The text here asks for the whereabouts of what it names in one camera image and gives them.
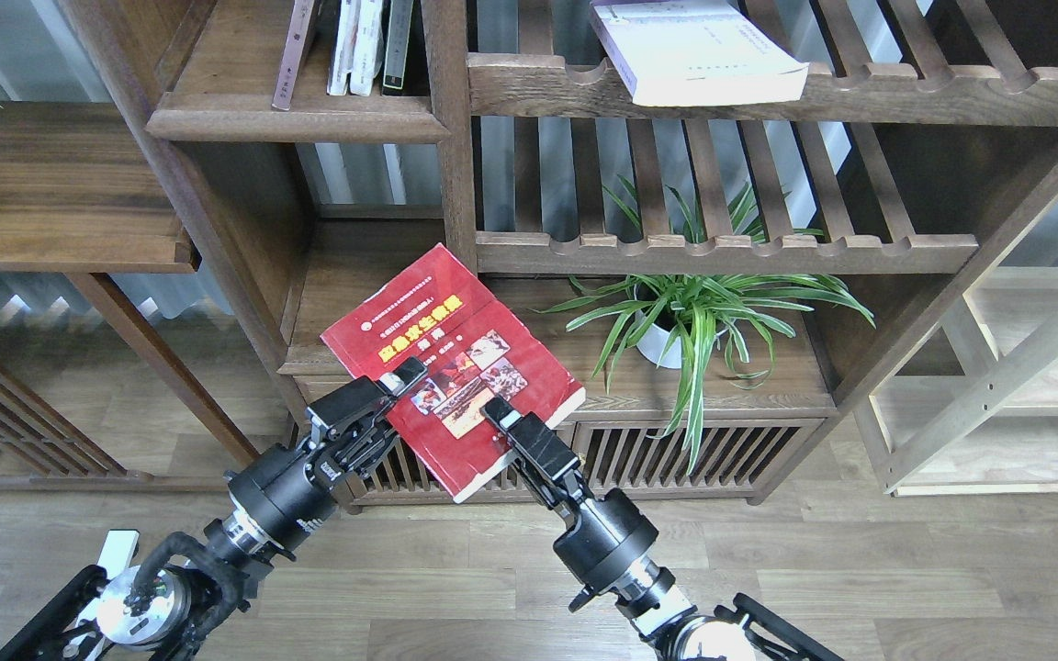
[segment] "wooden frame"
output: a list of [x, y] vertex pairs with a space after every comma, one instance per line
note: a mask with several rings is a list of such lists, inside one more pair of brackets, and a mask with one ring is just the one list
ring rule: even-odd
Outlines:
[[886, 491], [1058, 491], [1058, 268], [1001, 268], [943, 325], [966, 375], [895, 377], [857, 417]]

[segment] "wooden cabinet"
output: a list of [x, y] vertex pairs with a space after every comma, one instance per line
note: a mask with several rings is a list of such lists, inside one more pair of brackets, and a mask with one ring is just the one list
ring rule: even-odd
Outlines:
[[[320, 331], [436, 240], [487, 275], [497, 296], [524, 313], [580, 378], [588, 377], [601, 346], [600, 328], [566, 334], [563, 319], [526, 312], [567, 296], [559, 275], [844, 275], [876, 313], [876, 328], [844, 310], [790, 317], [799, 336], [782, 344], [776, 377], [760, 390], [734, 388], [723, 373], [711, 380], [707, 418], [718, 427], [710, 433], [732, 429], [723, 438], [734, 438], [738, 429], [761, 427], [773, 440], [753, 451], [761, 459], [742, 461], [759, 469], [743, 476], [744, 489], [730, 464], [719, 475], [719, 465], [701, 465], [693, 476], [732, 480], [714, 493], [761, 502], [841, 417], [894, 375], [944, 312], [1058, 196], [1058, 3], [1020, 8], [1000, 0], [937, 0], [923, 16], [908, 0], [886, 0], [879, 5], [904, 55], [900, 62], [876, 62], [847, 3], [820, 0], [810, 7], [832, 62], [810, 63], [802, 100], [689, 109], [638, 108], [608, 62], [579, 68], [554, 56], [550, 3], [522, 0], [523, 52], [492, 54], [468, 50], [474, 13], [464, 0], [437, 0], [423, 4], [428, 97], [328, 97], [328, 47], [318, 43], [288, 113], [269, 109], [287, 0], [177, 0], [156, 8], [135, 0], [59, 4], [297, 419], [308, 399], [345, 379], [320, 345]], [[773, 0], [742, 4], [776, 41], [788, 42]], [[515, 125], [511, 232], [477, 224], [479, 115], [512, 116]], [[625, 118], [641, 235], [606, 228], [601, 181], [591, 167], [574, 169], [577, 221], [546, 231], [541, 116], [570, 117], [572, 143], [584, 159], [599, 146], [596, 117]], [[683, 121], [688, 163], [714, 228], [707, 243], [690, 246], [668, 229], [652, 125], [658, 117]], [[710, 118], [737, 121], [767, 243], [734, 237], [723, 222]], [[818, 206], [811, 225], [822, 237], [803, 237], [790, 226], [763, 121], [794, 122]], [[843, 166], [832, 166], [818, 122], [844, 123], [853, 150]], [[297, 142], [435, 143], [442, 218], [315, 222], [289, 145]], [[411, 217], [399, 208], [394, 215]], [[590, 400], [572, 419], [574, 443], [590, 443], [596, 455], [588, 455], [588, 470], [612, 452], [592, 447], [609, 447], [614, 435], [623, 448], [608, 461], [627, 462], [624, 453], [638, 460], [645, 452], [639, 433], [667, 418], [672, 403], [670, 373], [635, 356], [621, 371], [625, 377], [612, 393], [590, 384]], [[618, 424], [635, 430], [609, 432]], [[731, 452], [727, 445], [722, 456]], [[400, 462], [387, 474], [404, 483], [423, 480], [419, 472]], [[633, 478], [626, 470], [625, 480]], [[663, 478], [659, 483], [667, 489]], [[375, 493], [381, 502], [398, 492]]]

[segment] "white flower pot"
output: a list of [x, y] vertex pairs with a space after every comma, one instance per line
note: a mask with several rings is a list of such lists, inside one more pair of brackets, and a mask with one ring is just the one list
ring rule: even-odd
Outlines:
[[[635, 318], [643, 318], [643, 314], [635, 313]], [[643, 357], [659, 365], [659, 367], [679, 369], [685, 364], [683, 347], [680, 346], [680, 338], [676, 337], [676, 342], [672, 343], [672, 347], [668, 347], [668, 351], [664, 351], [664, 347], [668, 346], [668, 336], [671, 334], [670, 330], [663, 330], [663, 328], [652, 324], [644, 331], [643, 337], [639, 339], [636, 348], [643, 354]]]

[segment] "book cover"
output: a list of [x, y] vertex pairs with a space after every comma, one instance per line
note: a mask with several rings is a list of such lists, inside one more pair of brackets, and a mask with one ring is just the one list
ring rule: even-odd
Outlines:
[[295, 0], [293, 17], [289, 21], [289, 36], [285, 38], [285, 52], [280, 57], [280, 72], [276, 75], [276, 93], [272, 95], [272, 108], [287, 110], [293, 104], [293, 87], [302, 71], [305, 55], [312, 45], [316, 34], [316, 17], [321, 13], [321, 0]]
[[358, 40], [358, 18], [361, 0], [341, 0], [338, 17], [338, 37], [332, 40], [329, 59], [329, 86], [327, 93], [345, 96], [349, 92], [349, 70], [353, 61], [353, 42]]
[[500, 394], [558, 426], [585, 389], [455, 256], [437, 244], [321, 339], [352, 377], [377, 380], [408, 356], [428, 377], [387, 419], [455, 502], [512, 463], [481, 407]]
[[402, 93], [407, 77], [407, 48], [411, 45], [415, 0], [390, 0], [386, 25], [386, 58], [382, 65], [382, 93]]
[[358, 38], [353, 41], [353, 63], [349, 71], [349, 92], [369, 96], [373, 79], [382, 71], [382, 8], [386, 0], [360, 0]]
[[807, 65], [719, 0], [592, 0], [590, 22], [639, 106], [797, 100]]

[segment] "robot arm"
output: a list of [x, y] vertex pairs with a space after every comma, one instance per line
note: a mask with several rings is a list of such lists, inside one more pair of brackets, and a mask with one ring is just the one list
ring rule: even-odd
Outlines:
[[[297, 447], [274, 446], [241, 473], [227, 474], [234, 510], [205, 528], [205, 544], [174, 532], [142, 565], [112, 581], [86, 567], [0, 650], [0, 661], [92, 661], [113, 644], [152, 651], [154, 661], [189, 661], [236, 609], [247, 610], [272, 559], [293, 552], [335, 511], [332, 491], [351, 474], [369, 476], [398, 442], [385, 415], [427, 368], [409, 359], [382, 380], [355, 380], [310, 406], [311, 432]], [[576, 611], [606, 593], [660, 661], [752, 661], [755, 649], [784, 661], [841, 661], [745, 594], [713, 616], [696, 607], [647, 551], [658, 530], [620, 490], [596, 498], [580, 460], [534, 414], [504, 399], [484, 415], [505, 433], [513, 465], [566, 524], [553, 551], [582, 590]], [[172, 557], [187, 559], [171, 564]], [[95, 616], [89, 603], [95, 606]], [[761, 637], [756, 624], [783, 644]]]
[[[187, 661], [236, 609], [247, 610], [272, 559], [293, 554], [336, 510], [332, 491], [349, 476], [368, 477], [398, 442], [386, 411], [427, 375], [409, 359], [382, 380], [365, 378], [312, 402], [308, 439], [280, 444], [245, 470], [227, 473], [234, 511], [208, 525], [205, 544], [174, 532], [140, 566], [112, 581], [85, 568], [0, 650], [0, 661], [97, 658], [106, 644], [152, 651], [151, 660]], [[182, 556], [184, 565], [171, 564]], [[94, 618], [85, 607], [96, 603]]]
[[[713, 616], [698, 616], [672, 572], [647, 555], [658, 531], [626, 494], [616, 489], [594, 497], [579, 456], [537, 415], [522, 415], [496, 398], [484, 405], [484, 417], [505, 433], [516, 453], [513, 467], [534, 496], [566, 524], [553, 552], [582, 583], [571, 612], [614, 594], [615, 607], [659, 661], [753, 661], [755, 650], [784, 661], [841, 661], [746, 594], [734, 598], [734, 609], [717, 606]], [[753, 624], [783, 644], [760, 636]]]

